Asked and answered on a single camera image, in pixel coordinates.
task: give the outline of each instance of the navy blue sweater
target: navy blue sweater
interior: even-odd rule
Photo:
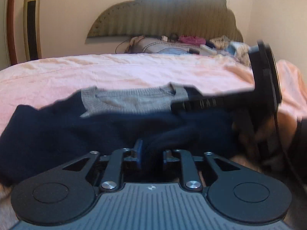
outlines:
[[[212,151],[230,158],[237,153],[232,118],[223,110],[197,113],[102,113],[82,118],[80,92],[37,110],[19,105],[0,137],[0,182],[18,183],[97,150],[109,155],[143,140],[142,160],[150,169],[165,149],[193,155]]]

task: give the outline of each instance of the pink bedsheet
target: pink bedsheet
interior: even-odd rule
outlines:
[[[300,71],[284,60],[277,63],[277,69],[283,93],[279,109],[293,117],[307,116],[307,90]],[[94,85],[130,89],[168,82],[194,85],[203,93],[214,94],[252,89],[254,80],[251,70],[221,56],[118,54],[31,61],[0,72],[0,133],[19,104],[40,108]],[[253,168],[241,157],[234,161]],[[8,191],[0,185],[0,199]],[[0,203],[0,230],[7,230],[16,222],[8,197]]]

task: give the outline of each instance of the wall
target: wall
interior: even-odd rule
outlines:
[[[7,68],[10,63],[6,37],[6,1],[7,0],[0,0],[0,70]]]
[[[227,7],[234,12],[237,28],[244,40],[248,35],[252,5],[253,0],[227,0]]]
[[[269,43],[275,60],[295,64],[307,80],[307,0],[254,0],[246,42]]]
[[[124,37],[86,39],[99,14],[108,7],[127,0],[41,0],[40,39],[42,57],[115,53]],[[243,37],[247,34],[251,0],[228,0]],[[18,63],[26,61],[23,39],[23,0],[14,4],[14,37]]]

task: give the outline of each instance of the headboard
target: headboard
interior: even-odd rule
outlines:
[[[165,35],[243,41],[226,0],[135,0],[104,11],[87,37]]]

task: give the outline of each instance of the clothing pile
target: clothing pile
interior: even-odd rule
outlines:
[[[250,47],[242,42],[231,41],[225,35],[211,40],[197,36],[178,37],[166,36],[136,36],[130,39],[125,53],[163,53],[188,54],[196,53],[203,56],[231,56],[246,67],[251,67],[248,56]]]
[[[192,87],[106,91],[96,87],[37,110],[19,105],[0,137],[0,183],[10,185],[97,150],[110,155],[143,140],[142,169],[154,170],[165,149],[237,153],[231,115],[223,110],[170,111],[173,100],[200,95]]]

